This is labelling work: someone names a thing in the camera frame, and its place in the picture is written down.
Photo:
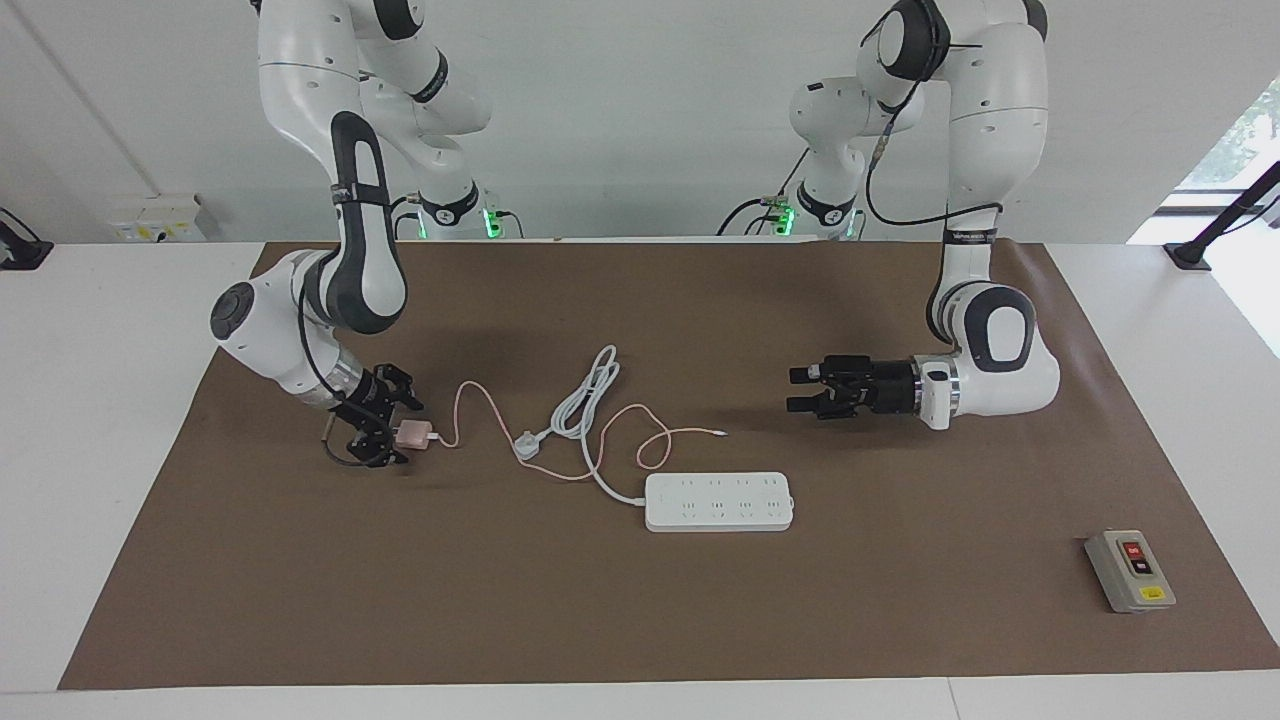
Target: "power socket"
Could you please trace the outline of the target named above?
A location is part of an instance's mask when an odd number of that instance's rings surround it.
[[[644,498],[655,533],[778,533],[795,512],[782,473],[654,473]]]

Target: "tree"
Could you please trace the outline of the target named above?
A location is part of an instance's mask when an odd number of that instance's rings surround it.
[[[1260,123],[1261,118],[1266,118],[1267,122]],[[1280,137],[1280,78],[1276,78],[1262,97],[1258,97],[1231,129],[1226,131],[1222,140],[1192,170],[1183,184],[1194,187],[1228,182],[1258,156],[1260,141],[1270,142],[1277,137]]]

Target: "brown paper mat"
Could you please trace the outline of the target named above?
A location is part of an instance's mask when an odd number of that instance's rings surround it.
[[[259,270],[293,246],[270,246]],[[922,306],[933,245],[401,249],[410,307],[348,338],[411,372],[436,419],[457,383],[539,430],[605,343],[602,407],[650,404],[668,469],[781,470],[783,534],[655,536],[598,488],[520,469],[484,401],[462,451],[344,470],[324,415],[225,354],[99,598],[64,689],[172,685],[728,680],[1280,666],[1280,652],[1038,246],[995,275],[1036,300],[1062,363],[1046,411],[819,424],[787,369],[826,354],[942,350]],[[192,322],[202,322],[193,318]],[[620,423],[605,477],[650,428]],[[573,443],[539,461],[577,473]],[[1147,533],[1179,605],[1107,611],[1082,538]]]

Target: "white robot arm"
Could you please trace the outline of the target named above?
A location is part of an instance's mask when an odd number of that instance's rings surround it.
[[[392,447],[389,423],[397,404],[421,409],[412,378],[389,364],[366,370],[333,331],[380,333],[404,309],[379,136],[410,160],[422,205],[452,209],[452,217],[436,211],[430,222],[479,236],[484,228],[471,220],[483,215],[483,192],[445,136],[483,129],[489,101],[428,40],[417,3],[251,4],[260,13],[259,81],[268,120],[329,173],[339,246],[289,254],[229,288],[210,318],[214,337],[289,395],[356,427],[347,446],[356,461],[334,456],[339,462],[404,462]]]
[[[924,99],[913,99],[895,132],[915,126],[923,111]],[[867,158],[852,142],[879,137],[892,118],[856,77],[823,78],[796,90],[791,127],[809,143],[809,156],[805,173],[787,190],[787,206],[795,210],[792,233],[827,240],[849,236],[867,169]]]
[[[791,398],[790,410],[829,419],[867,406],[914,413],[942,430],[959,415],[1014,415],[1053,401],[1059,364],[1041,338],[1034,306],[989,275],[1001,204],[1036,170],[1044,149],[1047,29],[1039,0],[900,0],[863,40],[858,79],[888,115],[874,133],[881,140],[867,169],[867,204],[888,224],[946,222],[927,318],[954,351],[900,363],[832,356],[794,369],[792,382],[829,389]],[[919,117],[911,111],[916,90],[931,79],[951,85],[948,211],[891,220],[876,209],[870,179],[899,123]]]

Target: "table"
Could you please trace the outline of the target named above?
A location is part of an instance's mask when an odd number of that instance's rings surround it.
[[[1270,717],[1280,706],[1276,671],[52,693],[212,355],[211,300],[260,251],[63,246],[38,273],[0,275],[0,716],[1175,719]],[[1275,637],[1280,451],[1265,438],[1280,428],[1280,361],[1212,275],[1175,270],[1160,249],[1051,252]],[[101,462],[118,447],[128,451]]]

